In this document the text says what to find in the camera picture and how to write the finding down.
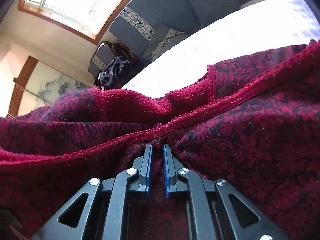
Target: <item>bed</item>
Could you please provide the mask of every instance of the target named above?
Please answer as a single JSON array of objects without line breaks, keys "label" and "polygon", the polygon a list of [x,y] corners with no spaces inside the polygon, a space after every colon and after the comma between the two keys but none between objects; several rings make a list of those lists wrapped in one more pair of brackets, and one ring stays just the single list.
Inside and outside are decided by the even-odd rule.
[{"label": "bed", "polygon": [[181,89],[207,72],[207,65],[320,39],[320,25],[304,0],[266,0],[201,29],[166,51],[123,89],[150,98]]}]

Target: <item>metal rivet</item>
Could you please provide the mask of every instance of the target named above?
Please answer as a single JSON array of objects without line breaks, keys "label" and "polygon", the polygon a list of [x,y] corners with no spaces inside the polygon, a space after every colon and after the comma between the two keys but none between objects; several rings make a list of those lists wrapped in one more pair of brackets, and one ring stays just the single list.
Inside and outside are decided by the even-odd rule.
[{"label": "metal rivet", "polygon": [[272,240],[273,238],[269,235],[263,235],[260,240]]},{"label": "metal rivet", "polygon": [[186,174],[189,173],[189,170],[188,170],[187,168],[181,168],[181,169],[179,170],[179,173],[182,174],[182,175],[186,175]]},{"label": "metal rivet", "polygon": [[219,186],[224,186],[227,184],[227,181],[225,179],[217,179],[217,184]]},{"label": "metal rivet", "polygon": [[136,174],[136,173],[137,173],[137,169],[135,169],[135,168],[127,169],[127,173],[128,173],[129,175]]},{"label": "metal rivet", "polygon": [[92,178],[89,180],[90,185],[95,186],[98,185],[100,180],[98,178]]}]

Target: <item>window frame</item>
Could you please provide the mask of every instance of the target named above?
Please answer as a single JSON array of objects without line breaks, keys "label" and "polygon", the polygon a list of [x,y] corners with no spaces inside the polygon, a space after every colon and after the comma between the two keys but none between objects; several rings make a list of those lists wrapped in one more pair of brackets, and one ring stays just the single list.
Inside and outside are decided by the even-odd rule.
[{"label": "window frame", "polygon": [[26,0],[19,0],[18,10],[22,12],[26,12],[37,16],[41,19],[47,20],[65,30],[68,30],[81,38],[86,39],[87,41],[93,43],[94,45],[98,45],[99,41],[101,40],[102,36],[111,26],[113,21],[117,18],[120,12],[130,3],[131,0],[120,0],[116,8],[106,17],[106,21],[103,26],[100,28],[99,32],[95,35],[88,30],[83,28],[81,23],[76,22],[75,20],[68,19],[67,23],[60,22],[58,20],[53,19],[54,15],[59,15],[57,12],[50,12],[47,8],[46,10],[41,9],[37,6],[32,6],[31,3],[26,3]]}]

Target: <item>red fleece fabric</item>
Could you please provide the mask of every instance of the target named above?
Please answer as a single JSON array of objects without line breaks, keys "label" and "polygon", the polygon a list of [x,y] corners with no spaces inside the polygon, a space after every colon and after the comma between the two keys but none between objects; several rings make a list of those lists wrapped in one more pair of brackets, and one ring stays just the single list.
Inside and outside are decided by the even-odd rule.
[{"label": "red fleece fabric", "polygon": [[150,99],[78,90],[0,119],[0,208],[31,237],[90,178],[115,177],[154,145],[151,194],[130,239],[188,238],[185,203],[165,197],[162,147],[202,178],[227,179],[290,239],[318,239],[320,43],[209,65],[199,82]]}]

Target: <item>window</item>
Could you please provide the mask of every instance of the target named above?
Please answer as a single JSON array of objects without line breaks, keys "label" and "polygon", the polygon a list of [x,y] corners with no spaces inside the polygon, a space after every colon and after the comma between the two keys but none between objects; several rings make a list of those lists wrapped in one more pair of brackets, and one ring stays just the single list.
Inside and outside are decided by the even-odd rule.
[{"label": "window", "polygon": [[20,0],[19,10],[49,20],[98,44],[130,0]]}]

